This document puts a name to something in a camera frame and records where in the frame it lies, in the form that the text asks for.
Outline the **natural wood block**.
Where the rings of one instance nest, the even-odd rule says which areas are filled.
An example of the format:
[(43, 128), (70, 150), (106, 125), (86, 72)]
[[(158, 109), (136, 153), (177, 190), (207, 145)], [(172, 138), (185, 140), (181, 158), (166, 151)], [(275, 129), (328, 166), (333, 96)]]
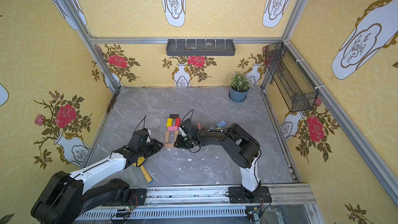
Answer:
[(165, 138), (164, 138), (164, 143), (169, 143), (170, 142), (170, 131), (165, 132)]
[(179, 135), (179, 131), (174, 131), (174, 142), (177, 141), (178, 135)]
[(164, 147), (166, 149), (171, 149), (171, 148), (174, 148), (174, 144), (173, 143), (167, 143), (167, 144), (164, 144)]

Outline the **yellow block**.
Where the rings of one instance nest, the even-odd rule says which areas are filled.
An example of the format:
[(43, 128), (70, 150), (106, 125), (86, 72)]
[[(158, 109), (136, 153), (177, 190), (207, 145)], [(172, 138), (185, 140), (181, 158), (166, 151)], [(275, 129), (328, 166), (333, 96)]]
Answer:
[(166, 126), (167, 127), (171, 127), (172, 125), (173, 125), (173, 119), (172, 118), (168, 118)]

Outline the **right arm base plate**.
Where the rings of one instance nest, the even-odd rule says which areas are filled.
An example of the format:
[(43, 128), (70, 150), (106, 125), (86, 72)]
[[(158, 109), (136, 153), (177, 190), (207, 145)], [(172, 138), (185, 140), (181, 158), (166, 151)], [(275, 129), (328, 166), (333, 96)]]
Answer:
[(264, 186), (258, 186), (253, 192), (250, 192), (243, 186), (239, 187), (229, 187), (225, 196), (230, 199), (230, 203), (271, 203), (272, 197), (269, 189)]

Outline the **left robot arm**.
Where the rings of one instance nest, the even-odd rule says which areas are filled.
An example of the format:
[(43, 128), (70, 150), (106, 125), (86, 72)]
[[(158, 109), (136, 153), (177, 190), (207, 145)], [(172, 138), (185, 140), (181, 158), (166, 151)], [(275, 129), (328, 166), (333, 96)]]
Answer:
[(71, 224), (80, 215), (108, 202), (128, 204), (130, 185), (116, 178), (99, 186), (105, 178), (132, 165), (139, 158), (158, 153), (163, 144), (150, 137), (148, 129), (134, 131), (127, 145), (108, 157), (71, 173), (60, 171), (52, 176), (31, 209), (31, 216), (42, 224)]

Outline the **red block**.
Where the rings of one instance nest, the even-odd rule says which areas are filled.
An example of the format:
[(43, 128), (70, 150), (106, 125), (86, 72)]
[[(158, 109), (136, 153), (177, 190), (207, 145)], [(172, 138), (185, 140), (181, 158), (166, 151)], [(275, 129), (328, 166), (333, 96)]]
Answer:
[(180, 118), (176, 118), (175, 126), (179, 127), (180, 123), (181, 123), (181, 119)]

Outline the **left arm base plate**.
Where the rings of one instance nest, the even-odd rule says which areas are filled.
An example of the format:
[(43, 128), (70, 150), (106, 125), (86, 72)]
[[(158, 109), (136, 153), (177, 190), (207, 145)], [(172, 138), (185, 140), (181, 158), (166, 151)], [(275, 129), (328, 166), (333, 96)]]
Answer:
[(144, 206), (147, 197), (147, 189), (146, 188), (130, 188), (123, 200), (129, 206)]

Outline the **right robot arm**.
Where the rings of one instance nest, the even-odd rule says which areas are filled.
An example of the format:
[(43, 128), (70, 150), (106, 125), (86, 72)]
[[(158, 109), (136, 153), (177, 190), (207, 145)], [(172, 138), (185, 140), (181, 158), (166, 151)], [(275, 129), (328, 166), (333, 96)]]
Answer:
[(174, 147), (192, 150), (194, 147), (221, 146), (232, 161), (240, 167), (241, 185), (248, 192), (260, 188), (256, 163), (260, 158), (260, 144), (237, 123), (226, 129), (209, 129), (187, 122), (180, 126)]

